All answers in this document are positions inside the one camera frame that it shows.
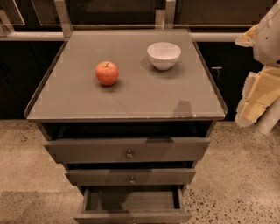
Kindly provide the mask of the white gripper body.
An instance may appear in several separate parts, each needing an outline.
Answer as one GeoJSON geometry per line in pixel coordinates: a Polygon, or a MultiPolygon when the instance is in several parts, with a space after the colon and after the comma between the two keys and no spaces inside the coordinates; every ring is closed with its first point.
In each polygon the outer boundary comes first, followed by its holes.
{"type": "Polygon", "coordinates": [[[280,67],[280,1],[259,22],[253,44],[254,59],[265,66],[280,67]]]}

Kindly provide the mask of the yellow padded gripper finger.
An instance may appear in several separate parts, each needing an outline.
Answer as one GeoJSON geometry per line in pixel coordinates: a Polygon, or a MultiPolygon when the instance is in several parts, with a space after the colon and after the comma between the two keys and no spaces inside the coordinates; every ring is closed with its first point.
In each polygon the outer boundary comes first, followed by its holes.
{"type": "Polygon", "coordinates": [[[241,127],[255,123],[280,96],[280,68],[266,66],[259,73],[250,72],[244,82],[235,122],[241,127]]]}

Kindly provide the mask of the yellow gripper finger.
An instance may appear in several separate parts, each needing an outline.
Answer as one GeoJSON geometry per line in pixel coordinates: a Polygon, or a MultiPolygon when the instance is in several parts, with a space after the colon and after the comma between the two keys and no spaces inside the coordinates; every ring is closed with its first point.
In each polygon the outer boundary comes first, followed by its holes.
{"type": "Polygon", "coordinates": [[[238,46],[252,47],[254,45],[254,39],[255,39],[257,28],[258,28],[257,24],[253,25],[246,32],[244,32],[241,36],[239,36],[235,40],[235,43],[238,46]]]}

